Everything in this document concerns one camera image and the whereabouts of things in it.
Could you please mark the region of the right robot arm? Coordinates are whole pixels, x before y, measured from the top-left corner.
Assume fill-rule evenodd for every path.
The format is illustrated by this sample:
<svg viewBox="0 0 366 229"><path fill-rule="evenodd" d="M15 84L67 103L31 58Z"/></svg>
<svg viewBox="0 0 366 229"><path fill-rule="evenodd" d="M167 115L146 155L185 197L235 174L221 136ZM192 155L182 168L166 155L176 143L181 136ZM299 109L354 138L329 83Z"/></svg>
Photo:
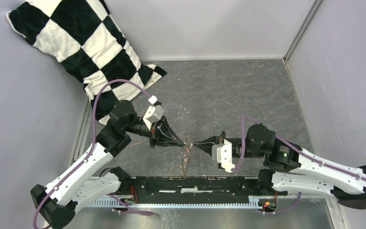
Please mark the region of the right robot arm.
<svg viewBox="0 0 366 229"><path fill-rule="evenodd" d="M256 189L261 195L303 193L335 198L348 208L366 209L366 165L344 166L327 161L305 148L279 138L262 123L250 126L241 138L225 132L194 147L209 154L220 169L232 173L234 158L262 158Z"/></svg>

